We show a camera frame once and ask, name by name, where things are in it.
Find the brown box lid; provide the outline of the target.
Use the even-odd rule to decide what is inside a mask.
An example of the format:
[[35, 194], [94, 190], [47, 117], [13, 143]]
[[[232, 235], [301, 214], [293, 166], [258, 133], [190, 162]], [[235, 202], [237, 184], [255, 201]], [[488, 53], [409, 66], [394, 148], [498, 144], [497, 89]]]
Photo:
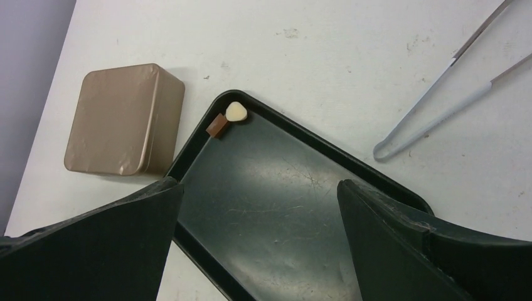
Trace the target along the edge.
[[141, 173], [160, 75], [155, 64], [89, 72], [82, 81], [65, 168], [120, 176]]

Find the gold chocolate box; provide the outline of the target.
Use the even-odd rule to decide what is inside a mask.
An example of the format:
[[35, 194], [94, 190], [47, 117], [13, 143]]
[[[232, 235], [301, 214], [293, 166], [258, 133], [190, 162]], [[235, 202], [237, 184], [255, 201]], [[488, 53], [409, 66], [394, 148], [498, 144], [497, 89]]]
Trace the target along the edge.
[[151, 66], [156, 72], [156, 86], [143, 173], [160, 176], [166, 173], [174, 159], [185, 85], [159, 65]]

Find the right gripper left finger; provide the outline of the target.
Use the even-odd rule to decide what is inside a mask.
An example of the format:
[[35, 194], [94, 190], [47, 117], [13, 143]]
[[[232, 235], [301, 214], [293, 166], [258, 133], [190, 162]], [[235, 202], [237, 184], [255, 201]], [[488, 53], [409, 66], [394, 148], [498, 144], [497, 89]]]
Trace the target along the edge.
[[2, 300], [155, 300], [184, 187], [165, 177], [113, 203], [1, 238]]

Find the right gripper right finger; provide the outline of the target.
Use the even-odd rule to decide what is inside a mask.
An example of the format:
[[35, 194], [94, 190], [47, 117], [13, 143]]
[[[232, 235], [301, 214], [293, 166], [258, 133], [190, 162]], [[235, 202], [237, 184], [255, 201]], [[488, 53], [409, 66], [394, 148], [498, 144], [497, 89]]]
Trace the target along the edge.
[[337, 197], [364, 300], [530, 300], [531, 243], [465, 228], [356, 184]]

